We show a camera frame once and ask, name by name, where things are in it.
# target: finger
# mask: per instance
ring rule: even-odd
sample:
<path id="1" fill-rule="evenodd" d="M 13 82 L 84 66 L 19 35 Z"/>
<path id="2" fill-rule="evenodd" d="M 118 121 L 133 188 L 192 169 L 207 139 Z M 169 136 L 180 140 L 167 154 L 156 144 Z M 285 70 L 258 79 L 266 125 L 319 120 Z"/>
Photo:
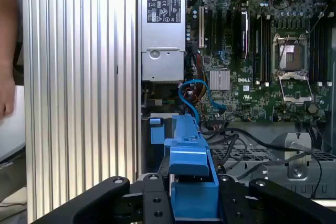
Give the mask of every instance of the finger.
<path id="1" fill-rule="evenodd" d="M 14 111 L 14 104 L 12 102 L 11 103 L 7 103 L 5 105 L 4 115 L 10 115 L 10 114 L 12 114 L 13 111 Z"/>
<path id="2" fill-rule="evenodd" d="M 4 118 L 4 110 L 5 106 L 2 103 L 0 103 L 0 120 Z"/>

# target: sticker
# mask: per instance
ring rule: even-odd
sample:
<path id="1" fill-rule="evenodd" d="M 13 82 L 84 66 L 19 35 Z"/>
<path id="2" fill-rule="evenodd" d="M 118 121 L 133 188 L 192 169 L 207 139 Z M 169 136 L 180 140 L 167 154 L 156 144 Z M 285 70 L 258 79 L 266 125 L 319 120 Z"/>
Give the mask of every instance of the sticker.
<path id="1" fill-rule="evenodd" d="M 147 23 L 181 23 L 181 0 L 147 0 Z"/>

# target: motherboard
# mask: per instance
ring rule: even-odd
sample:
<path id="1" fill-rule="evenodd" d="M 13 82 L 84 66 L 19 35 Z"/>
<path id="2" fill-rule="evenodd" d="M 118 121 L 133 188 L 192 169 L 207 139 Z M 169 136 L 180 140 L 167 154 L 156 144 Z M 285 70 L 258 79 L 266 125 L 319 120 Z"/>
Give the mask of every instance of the motherboard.
<path id="1" fill-rule="evenodd" d="M 327 119 L 330 42 L 320 37 L 330 18 L 324 13 L 327 4 L 276 2 L 197 0 L 188 6 L 186 43 L 198 44 L 212 98 L 227 106 L 218 111 L 204 95 L 197 103 L 202 120 L 224 120 L 236 111 L 243 117 L 235 120 L 246 122 Z"/>

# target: green circuit board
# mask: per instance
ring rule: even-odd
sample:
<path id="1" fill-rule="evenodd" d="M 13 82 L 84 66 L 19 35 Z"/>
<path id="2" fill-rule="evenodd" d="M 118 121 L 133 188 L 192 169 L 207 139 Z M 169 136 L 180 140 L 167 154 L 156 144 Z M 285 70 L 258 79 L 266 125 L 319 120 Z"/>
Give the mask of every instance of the green circuit board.
<path id="1" fill-rule="evenodd" d="M 271 23 L 271 37 L 275 34 L 280 36 L 297 36 L 305 34 L 310 29 L 309 18 L 314 12 L 320 11 L 313 5 L 312 0 L 299 0 L 290 8 L 285 10 L 277 10 L 269 5 L 262 6 L 265 0 L 249 0 L 248 11 L 251 18 L 255 18 L 258 15 L 270 15 L 272 16 Z M 218 11 L 221 12 L 223 24 L 220 25 L 221 33 L 220 39 L 216 31 L 207 34 L 205 29 L 205 38 L 207 44 L 205 48 L 200 49 L 201 56 L 203 58 L 204 69 L 209 80 L 209 72 L 211 70 L 230 70 L 230 89 L 229 90 L 212 90 L 211 94 L 213 100 L 220 104 L 227 105 L 227 110 L 224 113 L 220 113 L 216 108 L 210 104 L 210 100 L 207 95 L 203 96 L 200 103 L 197 105 L 197 109 L 201 114 L 202 120 L 223 120 L 225 117 L 235 111 L 241 112 L 244 116 L 235 117 L 235 121 L 246 122 L 283 122 L 283 121 L 296 121 L 295 118 L 290 118 L 289 113 L 295 113 L 302 121 L 312 122 L 319 118 L 324 121 L 328 117 L 330 111 L 330 94 L 331 88 L 325 84 L 318 86 L 317 83 L 306 81 L 287 81 L 283 82 L 283 92 L 288 96 L 293 97 L 306 97 L 311 93 L 312 102 L 305 104 L 284 103 L 284 95 L 281 91 L 279 80 L 272 79 L 269 83 L 256 84 L 253 82 L 254 70 L 253 70 L 253 58 L 236 59 L 234 55 L 234 29 L 235 26 L 225 25 L 227 20 L 226 14 L 230 10 L 234 13 L 238 4 L 235 0 L 198 0 L 187 14 L 187 27 L 191 27 L 190 41 L 197 41 L 198 32 L 197 19 L 193 15 L 194 10 L 198 10 L 199 6 L 204 6 L 206 13 L 212 12 L 213 19 L 218 22 Z M 287 12 L 291 12 L 291 17 L 286 17 Z M 300 20 L 298 27 L 282 26 L 282 22 L 287 24 L 287 20 L 291 24 L 295 22 L 293 20 Z M 221 44 L 221 51 L 214 50 L 215 44 Z M 250 46 L 250 55 L 252 55 L 253 49 Z M 318 111 L 312 115 L 308 113 L 307 107 L 314 104 Z"/>

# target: aluminum side panel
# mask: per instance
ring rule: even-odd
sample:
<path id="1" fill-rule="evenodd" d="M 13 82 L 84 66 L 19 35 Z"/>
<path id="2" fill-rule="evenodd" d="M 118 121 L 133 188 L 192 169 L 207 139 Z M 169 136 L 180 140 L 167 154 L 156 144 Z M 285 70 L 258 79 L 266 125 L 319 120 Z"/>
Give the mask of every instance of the aluminum side panel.
<path id="1" fill-rule="evenodd" d="M 23 0 L 28 221 L 138 166 L 137 0 Z"/>

